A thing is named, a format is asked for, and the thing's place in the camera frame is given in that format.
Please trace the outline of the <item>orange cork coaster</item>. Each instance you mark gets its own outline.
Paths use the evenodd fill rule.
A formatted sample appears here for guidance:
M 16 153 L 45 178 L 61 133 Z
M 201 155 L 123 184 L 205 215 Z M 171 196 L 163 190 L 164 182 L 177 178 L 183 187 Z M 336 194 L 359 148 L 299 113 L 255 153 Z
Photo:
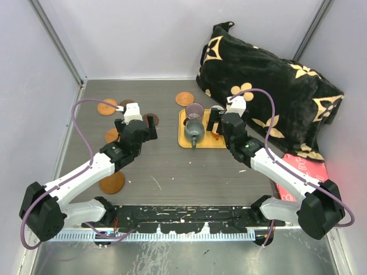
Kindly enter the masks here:
M 114 114 L 116 112 L 116 108 L 112 107 L 111 104 L 117 106 L 117 102 L 114 99 L 105 99 L 104 101 L 109 104 L 99 103 L 97 105 L 97 112 L 103 116 Z

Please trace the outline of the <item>grooved wooden coaster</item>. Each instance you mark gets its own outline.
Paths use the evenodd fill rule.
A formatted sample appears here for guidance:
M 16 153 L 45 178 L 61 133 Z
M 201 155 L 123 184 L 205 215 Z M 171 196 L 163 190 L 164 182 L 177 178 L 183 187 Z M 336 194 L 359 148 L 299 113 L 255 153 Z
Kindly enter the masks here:
M 99 181 L 99 187 L 105 194 L 116 194 L 118 193 L 124 186 L 125 177 L 124 174 L 120 171 L 107 176 Z

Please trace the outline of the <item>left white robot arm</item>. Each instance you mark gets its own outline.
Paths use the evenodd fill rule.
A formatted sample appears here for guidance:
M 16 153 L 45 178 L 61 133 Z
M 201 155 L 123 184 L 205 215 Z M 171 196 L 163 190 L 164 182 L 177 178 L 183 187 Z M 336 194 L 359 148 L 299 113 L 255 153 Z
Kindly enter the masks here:
M 140 155 L 142 144 L 157 139 L 154 119 L 143 121 L 138 103 L 118 107 L 123 119 L 115 120 L 119 139 L 106 144 L 85 164 L 45 185 L 30 184 L 25 192 L 19 216 L 21 231 L 28 227 L 41 242 L 55 237 L 64 227 L 97 222 L 113 224 L 116 208 L 103 197 L 88 202 L 72 200 L 94 183 L 115 174 Z

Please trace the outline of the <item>dark brown wooden coaster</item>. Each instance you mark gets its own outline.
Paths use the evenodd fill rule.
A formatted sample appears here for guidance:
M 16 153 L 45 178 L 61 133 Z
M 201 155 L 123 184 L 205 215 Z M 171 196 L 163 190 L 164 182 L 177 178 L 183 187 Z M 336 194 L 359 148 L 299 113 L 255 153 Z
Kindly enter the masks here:
M 135 101 L 134 100 L 123 100 L 119 103 L 119 106 L 125 108 L 127 104 L 130 104 L 130 103 L 135 103 Z

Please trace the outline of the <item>orange wooden coaster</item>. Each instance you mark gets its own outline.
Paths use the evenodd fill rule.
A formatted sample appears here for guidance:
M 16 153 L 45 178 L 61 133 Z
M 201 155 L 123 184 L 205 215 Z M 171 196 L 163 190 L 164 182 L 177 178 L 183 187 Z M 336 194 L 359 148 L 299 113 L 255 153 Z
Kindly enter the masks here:
M 110 142 L 114 142 L 114 141 L 119 141 L 120 136 L 119 136 L 119 133 L 118 133 L 117 129 L 113 128 L 113 129 L 110 129 L 106 132 L 104 138 L 105 138 L 106 143 L 110 143 Z

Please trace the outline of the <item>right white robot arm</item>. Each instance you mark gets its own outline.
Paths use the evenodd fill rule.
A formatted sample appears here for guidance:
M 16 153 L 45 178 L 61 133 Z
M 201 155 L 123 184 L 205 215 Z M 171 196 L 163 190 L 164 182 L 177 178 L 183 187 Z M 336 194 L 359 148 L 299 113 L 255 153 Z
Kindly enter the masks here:
M 226 110 L 211 108 L 207 129 L 217 124 L 226 148 L 234 159 L 262 173 L 285 188 L 294 201 L 283 201 L 264 195 L 251 206 L 255 224 L 283 221 L 299 225 L 310 237 L 320 240 L 345 217 L 339 188 L 332 180 L 321 182 L 297 170 L 274 153 L 245 129 L 246 103 L 242 98 L 229 98 Z

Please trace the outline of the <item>light woven coaster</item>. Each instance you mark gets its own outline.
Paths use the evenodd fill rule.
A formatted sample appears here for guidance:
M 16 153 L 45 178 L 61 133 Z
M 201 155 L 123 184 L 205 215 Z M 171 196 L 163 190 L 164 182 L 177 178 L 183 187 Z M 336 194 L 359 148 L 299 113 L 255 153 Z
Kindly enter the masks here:
M 194 103 L 194 96 L 190 92 L 180 92 L 176 95 L 175 102 L 182 107 L 187 107 Z

